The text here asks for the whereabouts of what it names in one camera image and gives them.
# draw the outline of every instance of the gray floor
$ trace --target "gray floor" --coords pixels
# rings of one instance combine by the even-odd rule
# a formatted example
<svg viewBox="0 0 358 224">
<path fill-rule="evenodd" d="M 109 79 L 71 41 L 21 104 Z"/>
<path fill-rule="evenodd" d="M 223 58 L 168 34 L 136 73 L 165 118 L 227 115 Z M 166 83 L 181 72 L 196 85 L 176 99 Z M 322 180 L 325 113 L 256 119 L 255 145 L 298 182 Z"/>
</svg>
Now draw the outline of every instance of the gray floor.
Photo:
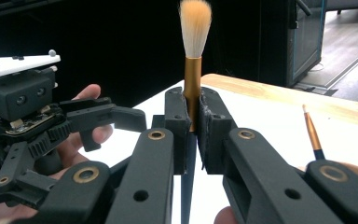
<svg viewBox="0 0 358 224">
<path fill-rule="evenodd" d="M 358 101 L 358 9 L 327 12 L 322 61 L 295 88 Z"/>
</svg>

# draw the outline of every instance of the table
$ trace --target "table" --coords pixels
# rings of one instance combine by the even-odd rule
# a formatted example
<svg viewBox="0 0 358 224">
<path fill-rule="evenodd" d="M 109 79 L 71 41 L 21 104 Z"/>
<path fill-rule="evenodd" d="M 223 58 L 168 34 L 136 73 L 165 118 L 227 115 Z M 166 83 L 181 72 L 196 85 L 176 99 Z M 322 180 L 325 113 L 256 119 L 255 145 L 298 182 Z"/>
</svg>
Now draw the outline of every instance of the table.
<svg viewBox="0 0 358 224">
<path fill-rule="evenodd" d="M 167 88 L 181 86 L 180 81 Z M 201 85 L 216 90 L 239 127 L 262 133 L 280 155 L 295 167 L 314 160 L 304 120 L 306 104 L 328 160 L 358 165 L 358 103 L 315 93 L 291 90 L 234 77 L 208 74 Z M 134 108 L 146 113 L 148 128 L 153 115 L 164 112 L 165 91 Z M 119 129 L 102 148 L 84 152 L 91 160 L 112 166 L 129 157 L 139 134 Z M 221 175 L 206 175 L 197 155 L 190 223 L 213 223 L 215 215 L 229 205 Z M 172 223 L 180 223 L 180 176 L 174 177 Z"/>
</svg>

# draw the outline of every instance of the white tabletop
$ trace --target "white tabletop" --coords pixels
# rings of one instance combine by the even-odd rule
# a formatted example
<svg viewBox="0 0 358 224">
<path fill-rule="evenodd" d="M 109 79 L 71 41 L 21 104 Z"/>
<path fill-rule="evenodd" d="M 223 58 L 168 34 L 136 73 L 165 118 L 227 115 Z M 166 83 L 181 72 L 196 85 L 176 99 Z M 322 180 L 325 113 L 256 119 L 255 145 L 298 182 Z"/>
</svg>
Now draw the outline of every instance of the white tabletop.
<svg viewBox="0 0 358 224">
<path fill-rule="evenodd" d="M 167 88 L 183 87 L 183 81 Z M 271 101 L 262 101 L 246 95 L 204 86 L 218 91 L 237 125 L 254 129 L 272 144 L 281 156 L 295 167 L 305 167 L 314 160 L 302 107 Z M 134 108 L 146 113 L 147 127 L 151 127 L 153 115 L 164 113 L 165 91 L 151 97 Z M 324 155 L 328 160 L 345 161 L 358 165 L 358 125 L 332 119 L 318 111 L 310 111 L 318 132 Z M 129 157 L 138 140 L 138 133 L 115 129 L 102 148 L 84 152 L 94 161 L 113 166 Z M 190 224 L 213 223 L 220 209 L 229 205 L 222 186 L 221 175 L 207 175 L 201 170 L 200 155 L 196 160 Z M 172 223 L 180 220 L 180 176 L 174 178 Z"/>
</svg>

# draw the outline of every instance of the gold ferrule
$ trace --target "gold ferrule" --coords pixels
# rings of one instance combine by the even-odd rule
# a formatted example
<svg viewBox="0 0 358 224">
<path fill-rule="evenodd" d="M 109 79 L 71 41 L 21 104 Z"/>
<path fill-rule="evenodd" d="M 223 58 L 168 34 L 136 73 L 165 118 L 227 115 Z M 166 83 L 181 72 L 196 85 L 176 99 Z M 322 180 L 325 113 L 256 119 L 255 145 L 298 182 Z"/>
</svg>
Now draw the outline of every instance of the gold ferrule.
<svg viewBox="0 0 358 224">
<path fill-rule="evenodd" d="M 199 98 L 201 95 L 201 62 L 202 58 L 187 58 L 185 60 L 185 87 L 183 95 L 186 98 L 187 113 L 191 118 L 190 131 L 196 131 L 199 115 Z"/>
<path fill-rule="evenodd" d="M 313 126 L 312 119 L 310 119 L 309 114 L 305 115 L 305 121 L 307 123 L 307 130 L 310 136 L 310 143 L 312 144 L 312 148 L 314 150 L 322 149 L 321 143 L 319 142 L 318 134 L 316 133 L 315 126 Z"/>
</svg>

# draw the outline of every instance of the thin paintbrush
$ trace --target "thin paintbrush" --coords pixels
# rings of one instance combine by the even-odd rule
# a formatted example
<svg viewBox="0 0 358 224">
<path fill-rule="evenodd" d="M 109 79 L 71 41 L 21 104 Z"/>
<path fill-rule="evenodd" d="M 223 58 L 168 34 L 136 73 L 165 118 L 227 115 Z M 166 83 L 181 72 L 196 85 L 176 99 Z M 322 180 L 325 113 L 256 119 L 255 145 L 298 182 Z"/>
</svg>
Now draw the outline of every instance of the thin paintbrush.
<svg viewBox="0 0 358 224">
<path fill-rule="evenodd" d="M 197 122 L 199 98 L 201 95 L 201 62 L 209 28 L 211 26 L 211 6 L 203 0 L 183 0 L 180 3 L 182 38 L 185 45 L 185 87 L 187 113 L 191 118 L 190 133 L 186 139 L 186 173 L 181 178 L 182 224 L 190 220 L 194 170 L 197 152 Z"/>
<path fill-rule="evenodd" d="M 318 134 L 316 133 L 315 126 L 313 125 L 312 119 L 310 118 L 310 113 L 308 112 L 307 107 L 305 105 L 303 105 L 303 110 L 305 122 L 307 124 L 308 134 L 310 136 L 310 143 L 312 144 L 315 159 L 324 160 L 324 152 L 322 151 L 322 146 L 319 142 Z"/>
</svg>

